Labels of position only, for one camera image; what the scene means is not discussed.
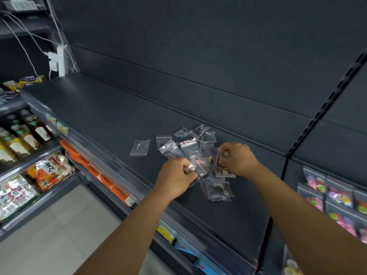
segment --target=orange package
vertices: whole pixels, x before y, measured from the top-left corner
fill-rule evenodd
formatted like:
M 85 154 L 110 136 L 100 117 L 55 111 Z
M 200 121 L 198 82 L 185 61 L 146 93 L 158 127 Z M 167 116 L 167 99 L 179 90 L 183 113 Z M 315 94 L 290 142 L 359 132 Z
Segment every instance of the orange package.
M 28 169 L 28 175 L 36 180 L 42 191 L 48 190 L 72 172 L 75 172 L 75 168 L 61 152 L 37 162 Z

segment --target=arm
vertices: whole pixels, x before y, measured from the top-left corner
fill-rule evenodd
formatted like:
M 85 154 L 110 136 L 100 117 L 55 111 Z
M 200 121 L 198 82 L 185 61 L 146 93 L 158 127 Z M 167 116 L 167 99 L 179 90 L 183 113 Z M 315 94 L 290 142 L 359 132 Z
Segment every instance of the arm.
M 195 172 L 184 173 L 189 165 L 186 158 L 170 158 L 159 172 L 154 189 L 74 275 L 138 274 L 162 213 L 197 178 Z
M 219 164 L 246 177 L 263 197 L 284 242 L 305 275 L 367 274 L 367 245 L 298 195 L 250 148 L 224 143 Z

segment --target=tiled floor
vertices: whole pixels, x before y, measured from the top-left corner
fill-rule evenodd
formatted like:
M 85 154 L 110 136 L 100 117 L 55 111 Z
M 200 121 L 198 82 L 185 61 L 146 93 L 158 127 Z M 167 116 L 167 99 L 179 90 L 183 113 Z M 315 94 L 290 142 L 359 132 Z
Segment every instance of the tiled floor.
M 0 275 L 71 275 L 120 224 L 83 186 L 0 243 Z M 140 275 L 173 272 L 149 251 Z

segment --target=person's right hand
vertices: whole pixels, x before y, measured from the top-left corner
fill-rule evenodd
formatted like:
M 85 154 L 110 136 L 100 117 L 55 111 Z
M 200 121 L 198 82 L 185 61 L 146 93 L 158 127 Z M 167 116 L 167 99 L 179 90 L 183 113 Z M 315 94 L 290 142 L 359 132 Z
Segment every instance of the person's right hand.
M 246 144 L 227 142 L 219 147 L 221 156 L 218 163 L 236 175 L 248 177 L 250 172 L 261 166 Z

